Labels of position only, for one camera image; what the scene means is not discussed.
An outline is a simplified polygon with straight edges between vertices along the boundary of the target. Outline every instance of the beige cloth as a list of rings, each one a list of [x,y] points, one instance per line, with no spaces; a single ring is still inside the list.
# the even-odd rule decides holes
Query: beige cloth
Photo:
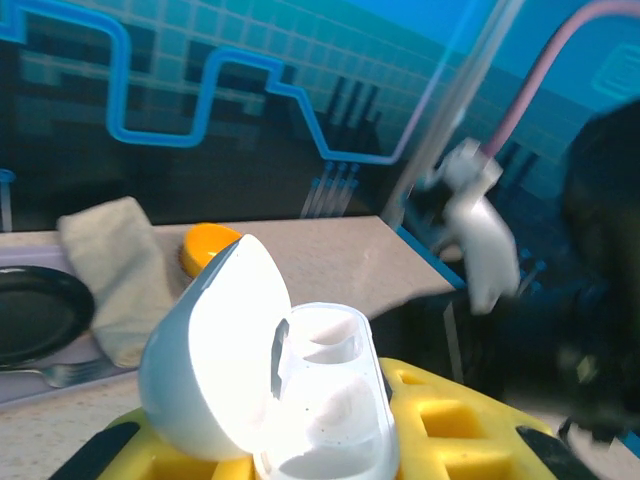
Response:
[[[111,361],[137,367],[173,305],[163,252],[138,202],[125,197],[58,220],[62,245],[93,293],[91,329]]]

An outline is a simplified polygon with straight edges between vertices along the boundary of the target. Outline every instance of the white plastic container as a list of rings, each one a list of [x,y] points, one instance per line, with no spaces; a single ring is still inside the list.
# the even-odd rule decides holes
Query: white plastic container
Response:
[[[250,235],[218,254],[152,334],[143,408],[194,457],[252,454],[263,480],[394,478],[393,416],[367,318],[336,304],[291,308]]]

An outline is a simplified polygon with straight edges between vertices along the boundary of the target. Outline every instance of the table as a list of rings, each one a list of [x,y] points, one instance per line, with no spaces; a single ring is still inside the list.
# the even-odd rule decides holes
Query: table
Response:
[[[326,301],[351,305],[368,317],[416,294],[442,291],[448,283],[377,217],[242,222],[227,224],[255,235],[267,247],[287,283],[294,305]],[[177,252],[186,225],[156,227]],[[0,235],[0,247],[57,242],[56,232]],[[177,254],[168,255],[176,271]],[[47,479],[95,433],[140,406],[135,378],[87,390],[60,393],[0,413],[0,477]],[[526,410],[556,427],[562,418]],[[637,478],[633,455],[574,442],[588,464],[615,480]]]

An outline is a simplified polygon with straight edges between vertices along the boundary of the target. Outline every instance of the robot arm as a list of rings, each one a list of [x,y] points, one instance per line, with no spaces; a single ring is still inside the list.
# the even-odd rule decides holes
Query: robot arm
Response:
[[[447,155],[437,175],[453,192],[443,218],[447,238],[464,255],[471,312],[486,315],[499,298],[516,294],[520,269],[513,235],[485,198],[502,169],[479,147],[465,140]]]

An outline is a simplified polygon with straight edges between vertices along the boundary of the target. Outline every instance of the blue wall mural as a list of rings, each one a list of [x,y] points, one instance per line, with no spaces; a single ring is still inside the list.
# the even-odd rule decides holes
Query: blue wall mural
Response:
[[[539,49],[583,3],[526,2],[452,143],[490,136]],[[190,191],[213,202],[204,178],[211,184],[244,158],[234,181],[264,196],[269,184],[264,179],[293,192],[282,203],[296,207],[258,211],[255,216],[262,218],[304,210],[318,185],[343,186],[346,174],[326,177],[327,171],[344,172],[342,162],[363,166],[356,167],[353,185],[359,182],[375,197],[388,173],[373,167],[401,159],[407,142],[405,153],[411,152],[419,137],[410,137],[411,130],[428,126],[493,2],[0,0],[0,5],[5,40],[0,103],[8,112],[0,127],[3,139],[11,139],[0,145],[5,158],[0,167],[18,174],[18,206],[21,191],[25,210],[31,208],[27,198],[48,204],[52,189],[82,184],[98,164],[101,175],[118,185],[111,195],[136,192],[157,204],[152,198],[158,191],[173,191],[165,198],[178,202],[179,192],[185,194],[178,184],[196,182],[201,186]],[[32,13],[12,16],[16,7]],[[49,14],[33,13],[43,9]],[[84,20],[62,21],[71,11]],[[636,23],[605,19],[571,40],[512,137],[518,152],[504,185],[517,184],[545,202],[557,198],[562,153],[584,121],[635,94],[638,38]],[[114,39],[119,48],[113,48]],[[111,68],[112,61],[120,68]],[[427,101],[415,124],[421,99]],[[62,135],[77,145],[63,144]],[[109,161],[99,161],[100,156]],[[286,168],[276,166],[276,158]],[[326,160],[336,162],[335,168]],[[256,162],[260,168],[270,164],[272,173],[249,173]],[[55,187],[46,182],[52,174],[61,176]],[[254,185],[257,178],[262,180]],[[86,195],[85,203],[91,197]],[[224,218],[238,216],[226,200],[215,198],[228,212]],[[354,201],[370,205],[361,205],[361,212],[377,208],[358,195]],[[71,208],[63,204],[62,210]],[[182,218],[178,207],[172,214],[157,209],[158,222]]]

